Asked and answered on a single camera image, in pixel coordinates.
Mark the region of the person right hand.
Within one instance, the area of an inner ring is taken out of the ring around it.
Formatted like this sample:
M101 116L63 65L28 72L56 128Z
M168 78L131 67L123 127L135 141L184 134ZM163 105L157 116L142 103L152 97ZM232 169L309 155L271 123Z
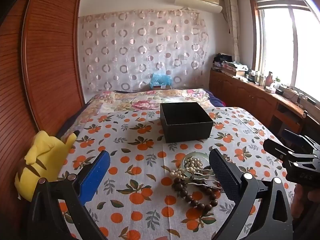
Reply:
M293 218L299 218L304 210L306 201L309 200L314 203L319 203L320 190L315 189L308 191L300 184L295 185L294 197L291 204L291 215Z

